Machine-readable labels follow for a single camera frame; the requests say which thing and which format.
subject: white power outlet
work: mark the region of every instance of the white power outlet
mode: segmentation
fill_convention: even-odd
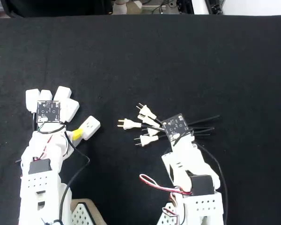
[[[99,128],[100,122],[93,116],[89,116],[79,127],[83,130],[82,138],[88,140]]]

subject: black wire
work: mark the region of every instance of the black wire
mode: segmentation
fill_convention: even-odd
[[[211,131],[211,130],[214,130],[214,127],[209,128],[209,129],[205,129],[205,130],[195,131],[194,134],[201,134],[201,133],[205,133],[205,132]]]
[[[158,118],[156,118],[155,120],[162,125],[161,121]]]
[[[164,1],[161,3],[161,5],[157,6],[157,7],[152,11],[151,14],[154,14],[154,12],[155,12],[158,8],[161,8],[162,6],[164,6],[164,5],[166,5],[166,4],[169,4],[169,3],[170,3],[170,0],[164,0]]]
[[[207,122],[209,120],[214,120],[214,119],[217,119],[219,118],[221,115],[216,115],[216,116],[212,116],[212,117],[208,117],[208,118],[205,118],[205,119],[201,119],[201,120],[197,120],[197,121],[194,121],[194,122],[191,122],[189,124],[187,124],[188,126],[191,126],[193,124],[197,124],[197,123],[202,123],[202,122]]]
[[[197,137],[197,136],[210,136],[210,134],[198,134],[198,135],[195,134],[195,136],[196,136],[196,137]]]
[[[85,164],[83,167],[81,167],[81,168],[74,174],[74,176],[70,179],[70,181],[69,181],[68,184],[67,184],[67,187],[66,187],[66,189],[65,189],[65,191],[64,191],[64,194],[62,195],[62,198],[61,198],[61,201],[60,201],[60,207],[59,207],[59,220],[60,220],[60,221],[62,220],[62,210],[63,210],[64,200],[65,200],[65,197],[66,197],[66,194],[67,194],[67,191],[68,191],[70,185],[71,185],[72,182],[75,180],[75,178],[79,175],[79,173],[80,173],[85,167],[87,167],[87,166],[89,165],[89,162],[90,162],[89,157],[87,157],[85,154],[83,154],[82,152],[80,152],[80,151],[73,145],[73,143],[70,141],[70,138],[68,137],[66,131],[65,131],[65,137],[66,137],[67,141],[69,142],[69,144],[72,146],[72,148],[73,148],[76,152],[78,152],[81,156],[85,157],[85,158],[87,159],[87,162],[86,162],[86,164]]]
[[[61,131],[65,127],[66,127],[65,125],[62,125],[60,128],[58,128],[56,130],[52,130],[52,131],[40,131],[40,128],[39,128],[38,132],[43,134],[43,135],[48,135],[48,134],[53,134],[53,133],[59,132],[59,131]]]
[[[214,128],[214,127],[188,127],[190,129],[209,129],[209,128]]]
[[[223,186],[224,186],[224,192],[225,192],[225,217],[224,217],[224,224],[226,225],[227,224],[227,219],[228,219],[228,189],[227,189],[227,184],[226,184],[226,181],[225,181],[225,178],[224,178],[224,174],[223,174],[223,171],[221,169],[221,166],[220,166],[220,163],[219,161],[217,161],[217,159],[206,149],[204,148],[202,145],[194,142],[198,147],[199,149],[205,151],[217,164],[218,168],[219,168],[219,171],[220,171],[220,175],[221,175],[221,178],[222,178],[222,182],[223,182]]]
[[[183,217],[182,223],[180,223],[179,225],[182,225],[182,224],[184,224],[184,222],[185,222],[185,204],[184,204],[184,203],[183,203],[183,208],[184,208],[184,217]]]
[[[37,113],[34,112],[32,114],[32,131],[36,131],[37,130]]]
[[[150,125],[147,125],[147,124],[141,124],[141,127],[142,127],[142,128],[150,128],[150,129],[153,129],[153,130],[158,130],[158,131],[164,132],[164,129],[162,129],[162,128],[153,127],[153,126],[150,126]]]

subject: black circuit board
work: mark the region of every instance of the black circuit board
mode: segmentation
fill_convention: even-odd
[[[38,101],[37,122],[59,122],[60,102],[59,101]]]
[[[187,122],[181,113],[162,121],[162,124],[170,142],[189,131]]]

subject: black table surface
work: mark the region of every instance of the black table surface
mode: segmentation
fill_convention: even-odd
[[[171,187],[160,158],[168,141],[136,147],[141,131],[116,127],[137,120],[138,102],[160,119],[220,114],[215,135],[198,142],[221,163],[228,224],[281,224],[281,16],[0,19],[0,224],[17,224],[19,215],[21,169],[13,162],[32,129],[25,90],[60,85],[80,103],[69,130],[89,115],[101,121],[80,144],[91,165],[72,192],[92,199],[108,224],[156,224],[168,200],[138,177]],[[75,154],[66,160],[62,181],[82,163]]]

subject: red and white wire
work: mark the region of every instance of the red and white wire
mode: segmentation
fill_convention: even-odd
[[[148,184],[149,186],[154,187],[159,190],[179,193],[182,195],[191,195],[192,194],[191,192],[185,192],[185,191],[181,190],[180,188],[178,189],[178,188],[162,187],[162,186],[158,185],[155,180],[153,180],[152,178],[150,178],[149,176],[147,176],[145,174],[140,174],[140,180],[143,181],[144,183]]]

